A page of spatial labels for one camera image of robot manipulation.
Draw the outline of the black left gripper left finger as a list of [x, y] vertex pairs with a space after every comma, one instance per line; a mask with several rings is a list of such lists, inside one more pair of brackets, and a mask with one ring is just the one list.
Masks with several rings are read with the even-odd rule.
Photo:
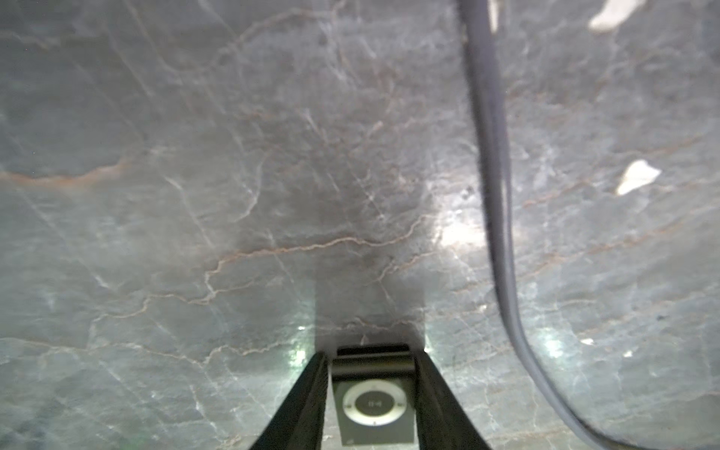
[[251, 450], [316, 450], [322, 447], [328, 358], [317, 352]]

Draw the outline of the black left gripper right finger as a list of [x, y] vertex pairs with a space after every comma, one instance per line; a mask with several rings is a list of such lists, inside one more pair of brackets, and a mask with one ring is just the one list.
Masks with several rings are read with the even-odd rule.
[[419, 448], [491, 450], [425, 351], [414, 352]]

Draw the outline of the black mp3 player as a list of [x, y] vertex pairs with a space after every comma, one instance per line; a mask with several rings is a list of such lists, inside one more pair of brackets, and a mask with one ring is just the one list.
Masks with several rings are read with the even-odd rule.
[[407, 344], [340, 347], [330, 375], [344, 446], [416, 440], [416, 362]]

